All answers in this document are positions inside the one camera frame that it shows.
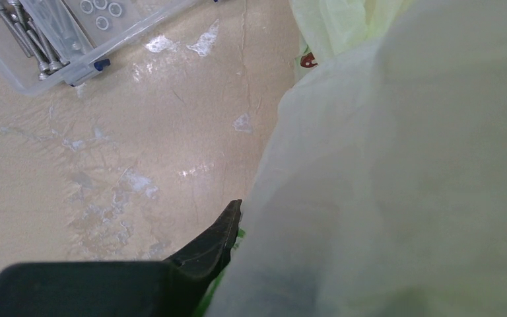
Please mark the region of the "green plastic bag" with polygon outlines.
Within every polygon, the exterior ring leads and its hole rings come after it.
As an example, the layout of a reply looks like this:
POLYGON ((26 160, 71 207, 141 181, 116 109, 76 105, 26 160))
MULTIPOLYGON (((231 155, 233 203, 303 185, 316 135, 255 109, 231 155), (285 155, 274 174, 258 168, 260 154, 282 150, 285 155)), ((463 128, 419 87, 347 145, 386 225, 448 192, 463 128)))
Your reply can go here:
POLYGON ((507 1, 418 1, 279 104, 207 316, 507 316, 507 1))

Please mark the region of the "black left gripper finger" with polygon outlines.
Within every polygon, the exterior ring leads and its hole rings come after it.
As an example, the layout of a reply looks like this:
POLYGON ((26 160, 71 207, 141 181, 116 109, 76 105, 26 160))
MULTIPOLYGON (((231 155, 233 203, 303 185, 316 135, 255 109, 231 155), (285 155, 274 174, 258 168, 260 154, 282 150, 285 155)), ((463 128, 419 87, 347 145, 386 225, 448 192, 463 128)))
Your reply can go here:
POLYGON ((0 316, 191 316, 230 262, 241 204, 164 260, 11 265, 0 272, 0 316))

